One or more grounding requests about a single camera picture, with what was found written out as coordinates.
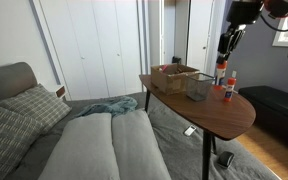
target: orange cap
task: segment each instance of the orange cap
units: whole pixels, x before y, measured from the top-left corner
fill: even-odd
[[[235,83],[236,83],[236,79],[235,78],[228,78],[227,84],[234,85]]]
[[[223,64],[217,64],[217,68],[219,68],[219,69],[225,69],[226,66],[227,66],[227,61],[226,60],[223,62]]]

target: wall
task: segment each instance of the wall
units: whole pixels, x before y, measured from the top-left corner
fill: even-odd
[[[0,66],[27,62],[42,84],[56,84],[29,0],[0,0]]]
[[[263,16],[274,27],[278,20],[271,20],[263,10]],[[223,26],[226,31],[228,23]],[[288,48],[273,47],[275,31],[262,19],[246,27],[246,34],[228,61],[226,77],[237,71],[236,88],[267,85],[288,92]]]

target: wire basket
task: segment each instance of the wire basket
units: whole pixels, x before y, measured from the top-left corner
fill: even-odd
[[[186,95],[194,101],[201,101],[207,98],[214,77],[197,73],[186,77]]]

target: gray wall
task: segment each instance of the gray wall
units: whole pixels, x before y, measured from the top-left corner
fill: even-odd
[[[267,11],[264,17],[274,27],[279,20],[271,20]],[[223,30],[229,23],[225,21]],[[288,92],[288,48],[273,47],[275,31],[267,27],[262,19],[246,27],[246,34],[228,60],[226,77],[237,71],[236,90],[242,87],[267,85]]]

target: wooden floor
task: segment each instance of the wooden floor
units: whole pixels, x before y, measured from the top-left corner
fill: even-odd
[[[237,140],[283,180],[288,180],[288,147],[253,125]]]

